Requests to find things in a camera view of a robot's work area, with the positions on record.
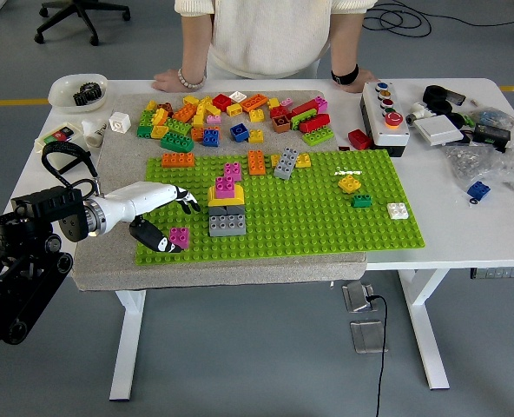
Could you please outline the person's left hand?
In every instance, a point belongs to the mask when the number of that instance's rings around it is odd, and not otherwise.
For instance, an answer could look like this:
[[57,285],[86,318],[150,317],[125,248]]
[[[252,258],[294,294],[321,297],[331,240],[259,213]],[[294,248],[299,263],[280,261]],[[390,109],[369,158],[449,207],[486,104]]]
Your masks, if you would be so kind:
[[337,84],[339,89],[348,93],[361,93],[366,83],[378,83],[379,79],[369,70],[361,70],[357,78],[350,84]]

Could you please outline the person's right hand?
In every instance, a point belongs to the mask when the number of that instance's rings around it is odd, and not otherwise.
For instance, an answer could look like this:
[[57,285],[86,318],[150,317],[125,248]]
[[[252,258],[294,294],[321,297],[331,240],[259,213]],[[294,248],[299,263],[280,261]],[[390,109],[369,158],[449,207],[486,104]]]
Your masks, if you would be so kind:
[[181,93],[181,92],[189,92],[189,91],[195,91],[199,89],[197,88],[189,88],[186,85],[184,85],[180,78],[178,77],[178,70],[177,69],[169,69],[164,73],[160,73],[155,75],[154,81],[152,82],[152,88],[164,91],[168,93]]

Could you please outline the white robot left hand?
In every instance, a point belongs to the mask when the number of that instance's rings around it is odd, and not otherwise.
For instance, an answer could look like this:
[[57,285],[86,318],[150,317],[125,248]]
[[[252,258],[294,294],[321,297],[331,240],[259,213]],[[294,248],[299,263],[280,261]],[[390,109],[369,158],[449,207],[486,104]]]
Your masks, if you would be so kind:
[[180,253],[182,248],[172,243],[154,224],[143,219],[143,215],[171,202],[181,204],[186,214],[191,209],[201,210],[195,197],[186,189],[160,182],[136,182],[94,198],[102,211],[98,230],[108,233],[117,223],[127,222],[129,233],[147,248],[156,252]]

